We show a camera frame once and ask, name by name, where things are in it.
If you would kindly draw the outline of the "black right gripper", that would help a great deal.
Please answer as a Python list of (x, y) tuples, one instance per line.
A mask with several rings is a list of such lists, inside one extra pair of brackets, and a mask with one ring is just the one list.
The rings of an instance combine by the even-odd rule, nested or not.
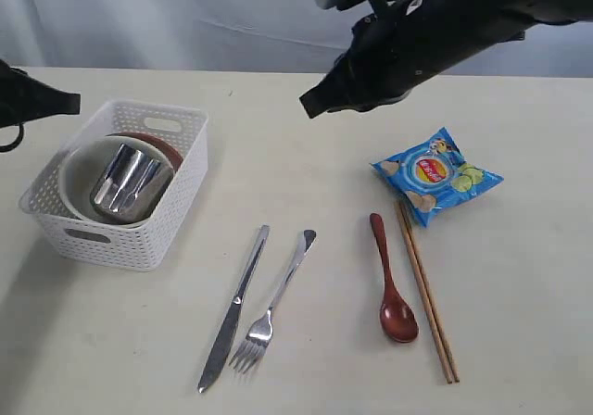
[(307, 116), (364, 113), (404, 100), (413, 88), (538, 25), (592, 20), (592, 0), (372, 0), (348, 50), (299, 97)]

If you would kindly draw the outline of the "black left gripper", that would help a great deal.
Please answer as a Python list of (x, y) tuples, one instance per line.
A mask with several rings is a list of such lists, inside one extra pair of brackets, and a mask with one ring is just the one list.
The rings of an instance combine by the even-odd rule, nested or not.
[(56, 115), (79, 115), (81, 95), (60, 91), (1, 60), (1, 127)]

